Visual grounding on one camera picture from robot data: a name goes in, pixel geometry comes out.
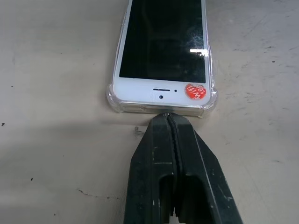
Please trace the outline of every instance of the clear phone case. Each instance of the clear phone case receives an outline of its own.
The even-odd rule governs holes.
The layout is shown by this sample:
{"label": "clear phone case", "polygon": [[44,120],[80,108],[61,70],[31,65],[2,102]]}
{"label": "clear phone case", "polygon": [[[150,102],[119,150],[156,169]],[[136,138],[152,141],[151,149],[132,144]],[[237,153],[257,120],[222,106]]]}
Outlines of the clear phone case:
{"label": "clear phone case", "polygon": [[[119,48],[121,43],[121,37],[118,43],[118,48],[116,52],[115,64],[114,64],[114,73],[116,68],[116,62],[119,54]],[[114,93],[114,75],[111,84],[107,88],[107,99],[112,106],[112,108],[117,112],[139,112],[139,113],[164,113],[164,112],[174,112],[180,115],[186,116],[198,116],[203,117],[211,110],[214,109],[217,101],[218,92],[215,88],[214,74],[213,74],[213,66],[212,66],[212,54],[211,49],[208,44],[207,49],[207,57],[208,57],[208,75],[210,79],[210,100],[205,105],[162,105],[158,103],[151,102],[136,102],[136,101],[125,101],[117,98]]]}

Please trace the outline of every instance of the red sticker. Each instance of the red sticker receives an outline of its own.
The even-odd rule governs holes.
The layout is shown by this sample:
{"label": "red sticker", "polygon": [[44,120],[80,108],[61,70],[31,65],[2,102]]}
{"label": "red sticker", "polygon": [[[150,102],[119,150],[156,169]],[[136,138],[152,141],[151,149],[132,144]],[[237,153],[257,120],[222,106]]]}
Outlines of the red sticker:
{"label": "red sticker", "polygon": [[185,92],[191,99],[202,99],[206,95],[206,89],[202,85],[188,84],[185,87]]}

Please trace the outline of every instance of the beige table surface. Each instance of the beige table surface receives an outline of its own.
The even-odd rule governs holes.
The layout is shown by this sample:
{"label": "beige table surface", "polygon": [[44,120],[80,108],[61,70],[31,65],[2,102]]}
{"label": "beige table surface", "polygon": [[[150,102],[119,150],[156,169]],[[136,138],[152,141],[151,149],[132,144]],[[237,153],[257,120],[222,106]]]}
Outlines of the beige table surface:
{"label": "beige table surface", "polygon": [[[1,224],[122,223],[153,117],[105,100],[126,5],[0,1]],[[245,224],[297,224],[299,1],[207,0],[207,16],[220,97],[190,121]]]}

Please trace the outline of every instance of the white smartphone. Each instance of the white smartphone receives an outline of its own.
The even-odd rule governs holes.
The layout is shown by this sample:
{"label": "white smartphone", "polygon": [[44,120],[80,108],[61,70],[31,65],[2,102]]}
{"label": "white smartphone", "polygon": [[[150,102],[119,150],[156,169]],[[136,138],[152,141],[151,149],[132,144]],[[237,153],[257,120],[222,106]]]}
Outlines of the white smartphone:
{"label": "white smartphone", "polygon": [[129,0],[110,95],[131,105],[201,107],[211,104],[212,82],[205,0]]}

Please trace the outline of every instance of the black screen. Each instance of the black screen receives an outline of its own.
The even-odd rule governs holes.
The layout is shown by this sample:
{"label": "black screen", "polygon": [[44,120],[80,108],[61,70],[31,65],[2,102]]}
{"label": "black screen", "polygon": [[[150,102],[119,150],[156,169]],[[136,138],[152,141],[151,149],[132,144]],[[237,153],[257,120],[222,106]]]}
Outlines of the black screen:
{"label": "black screen", "polygon": [[205,83],[201,0],[133,0],[120,77]]}

